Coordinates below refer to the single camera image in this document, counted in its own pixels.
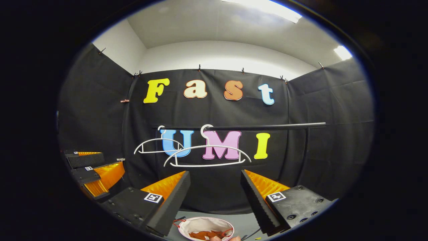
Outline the black backdrop cloth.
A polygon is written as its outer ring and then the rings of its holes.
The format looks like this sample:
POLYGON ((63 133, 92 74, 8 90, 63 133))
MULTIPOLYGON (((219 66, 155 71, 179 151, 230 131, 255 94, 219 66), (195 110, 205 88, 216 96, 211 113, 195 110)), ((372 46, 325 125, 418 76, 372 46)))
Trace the black backdrop cloth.
MULTIPOLYGON (((242 169, 295 186, 304 154, 304 130, 205 130, 210 144, 239 148, 252 163, 182 168, 166 154, 133 154, 143 141, 175 130, 184 145, 205 145, 200 127, 326 122, 311 129, 303 185, 341 198, 364 166, 374 134, 373 99, 359 64, 352 60, 318 69, 288 83, 267 75, 228 70, 169 70, 131 76, 95 46, 70 69, 59 102, 59 139, 66 150, 125 158, 125 183, 146 187, 181 171, 191 174, 182 210, 219 215, 250 213, 240 184, 242 169)), ((238 152, 215 147, 177 155, 181 165, 233 163, 238 152)))

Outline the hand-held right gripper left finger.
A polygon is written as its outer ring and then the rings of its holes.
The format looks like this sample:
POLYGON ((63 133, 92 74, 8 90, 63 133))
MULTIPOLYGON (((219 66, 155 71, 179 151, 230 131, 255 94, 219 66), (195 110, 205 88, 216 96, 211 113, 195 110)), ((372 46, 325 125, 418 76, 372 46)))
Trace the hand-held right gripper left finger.
POLYGON ((128 187, 101 207, 141 232, 167 236, 190 185, 190 172, 182 171, 142 189, 128 187))

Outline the row of black clips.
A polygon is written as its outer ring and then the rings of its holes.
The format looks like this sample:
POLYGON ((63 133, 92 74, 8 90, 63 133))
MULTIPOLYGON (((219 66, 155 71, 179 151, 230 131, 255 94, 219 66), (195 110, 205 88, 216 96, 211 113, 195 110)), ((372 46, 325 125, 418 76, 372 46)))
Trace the row of black clips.
POLYGON ((128 53, 111 54, 104 49, 102 54, 131 74, 169 70, 228 70, 292 80, 317 69, 297 58, 258 46, 150 49, 136 62, 130 59, 128 53))

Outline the white clothes hanger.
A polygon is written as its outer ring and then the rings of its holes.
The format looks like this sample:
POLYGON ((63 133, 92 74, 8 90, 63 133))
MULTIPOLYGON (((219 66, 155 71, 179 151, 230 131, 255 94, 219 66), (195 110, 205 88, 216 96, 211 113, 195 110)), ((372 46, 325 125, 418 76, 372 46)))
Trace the white clothes hanger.
POLYGON ((251 158, 248 156, 248 154, 246 154, 244 151, 242 151, 239 148, 235 148, 235 147, 231 147, 231 146, 225 146, 225 145, 213 145, 210 144, 209 142, 209 137, 204 133, 205 129, 207 128, 212 128, 213 125, 203 125, 200 128, 200 135, 205 139, 205 145, 199 145, 199 146, 190 146, 188 148, 184 148, 184 149, 179 149, 177 151, 175 151, 170 157, 168 157, 165 162, 163 167, 166 167, 167 164, 169 163, 171 166, 173 167, 182 167, 182 168, 204 168, 204 167, 220 167, 220 166, 232 166, 232 165, 237 165, 237 164, 242 164, 245 163, 246 161, 248 161, 249 163, 252 163, 251 158), (193 150, 193 149, 201 149, 201 148, 212 148, 214 149, 215 147, 218 148, 224 148, 225 150, 227 149, 232 149, 238 152, 238 159, 236 162, 233 163, 220 163, 220 164, 204 164, 204 165, 181 165, 178 163, 178 157, 177 155, 181 152, 187 151, 187 150, 193 150))
POLYGON ((166 154, 168 156, 173 155, 177 151, 184 150, 184 145, 179 141, 174 139, 175 130, 166 130, 162 129, 164 126, 159 126, 157 131, 159 131, 160 136, 156 138, 152 138, 140 143, 135 149, 133 154, 166 154), (146 151, 145 145, 149 143, 158 143, 162 144, 162 149, 158 150, 155 148, 154 151, 146 151))

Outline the pink white laundry hamper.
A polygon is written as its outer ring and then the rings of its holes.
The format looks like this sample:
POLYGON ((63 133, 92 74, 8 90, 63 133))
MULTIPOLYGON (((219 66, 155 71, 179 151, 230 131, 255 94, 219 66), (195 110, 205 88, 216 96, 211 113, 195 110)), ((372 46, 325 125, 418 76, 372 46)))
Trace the pink white laundry hamper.
POLYGON ((234 226, 223 219, 219 218, 210 218, 210 217, 195 217, 188 219, 178 219, 173 223, 177 227, 178 232, 184 236, 186 239, 191 241, 203 241, 189 237, 189 232, 200 232, 200 231, 221 231, 226 232, 227 235, 231 235, 229 238, 234 236, 235 228, 234 226))

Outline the ceiling light panel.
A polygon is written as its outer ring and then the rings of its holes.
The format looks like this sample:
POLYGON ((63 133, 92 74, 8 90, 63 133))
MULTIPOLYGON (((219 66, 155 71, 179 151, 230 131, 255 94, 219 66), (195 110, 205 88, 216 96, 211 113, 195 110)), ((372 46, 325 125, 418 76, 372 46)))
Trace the ceiling light panel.
POLYGON ((344 46, 338 46, 335 49, 333 49, 333 51, 338 55, 338 57, 342 61, 351 59, 353 57, 352 54, 349 52, 349 50, 344 46))

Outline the black clothes rack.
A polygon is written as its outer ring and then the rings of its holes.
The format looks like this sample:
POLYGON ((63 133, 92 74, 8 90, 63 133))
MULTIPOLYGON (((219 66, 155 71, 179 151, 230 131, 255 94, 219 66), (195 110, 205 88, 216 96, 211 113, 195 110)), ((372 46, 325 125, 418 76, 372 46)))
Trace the black clothes rack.
POLYGON ((318 123, 303 123, 303 124, 287 124, 287 125, 255 125, 255 126, 213 126, 212 128, 207 128, 205 130, 304 130, 305 131, 305 142, 304 142, 304 154, 302 156, 301 165, 298 172, 297 180, 295 181, 295 185, 301 181, 302 172, 304 170, 305 164, 307 162, 307 155, 309 152, 309 135, 311 129, 317 128, 325 128, 327 126, 326 122, 318 122, 318 123))

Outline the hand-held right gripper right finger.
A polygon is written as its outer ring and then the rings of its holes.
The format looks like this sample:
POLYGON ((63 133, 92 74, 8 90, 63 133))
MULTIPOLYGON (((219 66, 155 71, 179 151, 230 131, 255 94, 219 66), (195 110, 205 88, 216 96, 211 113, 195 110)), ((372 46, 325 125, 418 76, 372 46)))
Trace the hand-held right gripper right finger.
POLYGON ((335 204, 303 185, 285 186, 243 169, 240 184, 262 233, 272 236, 295 229, 335 204))

